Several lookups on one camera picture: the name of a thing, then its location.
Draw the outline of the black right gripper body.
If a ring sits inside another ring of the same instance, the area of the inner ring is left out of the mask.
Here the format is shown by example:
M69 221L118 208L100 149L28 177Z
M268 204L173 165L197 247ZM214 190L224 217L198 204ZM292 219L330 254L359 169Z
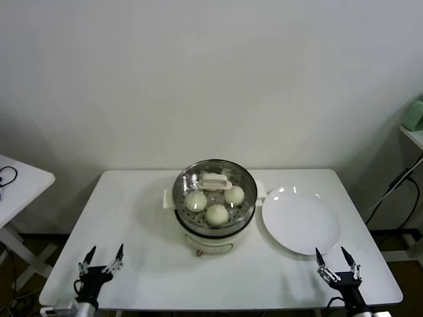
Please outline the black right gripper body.
M361 279L354 279L351 271L336 272L340 280L332 282L332 288L341 294L346 309L364 309L366 303L360 293Z

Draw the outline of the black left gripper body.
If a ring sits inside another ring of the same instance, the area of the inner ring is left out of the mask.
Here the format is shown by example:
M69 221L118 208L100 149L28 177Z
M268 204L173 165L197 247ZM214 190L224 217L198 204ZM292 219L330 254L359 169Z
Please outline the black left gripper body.
M89 267L86 273L79 276L77 302L98 304L97 299L102 286L113 278L112 273L104 271L105 268L106 266Z

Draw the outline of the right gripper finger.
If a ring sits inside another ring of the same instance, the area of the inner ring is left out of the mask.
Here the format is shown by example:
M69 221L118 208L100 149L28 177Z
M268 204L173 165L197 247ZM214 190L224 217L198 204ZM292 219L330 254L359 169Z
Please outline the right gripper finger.
M329 269L326 266L325 261L323 260L322 254L319 252L318 248L315 248L316 252L316 259L318 264L318 274L326 281L326 282L338 282L340 281L340 277Z
M355 280L360 280L361 276L360 276L360 265L358 265L355 260L353 259L352 255L344 248L341 247L342 253L344 255L344 258L348 264L348 266L350 267L350 271L353 274L353 279Z

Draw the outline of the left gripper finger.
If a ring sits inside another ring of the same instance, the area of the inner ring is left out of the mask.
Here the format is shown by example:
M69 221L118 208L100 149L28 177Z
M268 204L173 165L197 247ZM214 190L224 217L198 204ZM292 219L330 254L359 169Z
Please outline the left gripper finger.
M124 245L121 244L116 257L102 270L103 273L118 273L123 266Z
M78 268L79 268L80 274L87 274L88 273L88 268L89 268L89 265L90 265L92 258L94 256L95 250L96 250L96 246L93 246L91 248L91 250L86 254L83 261L78 263Z

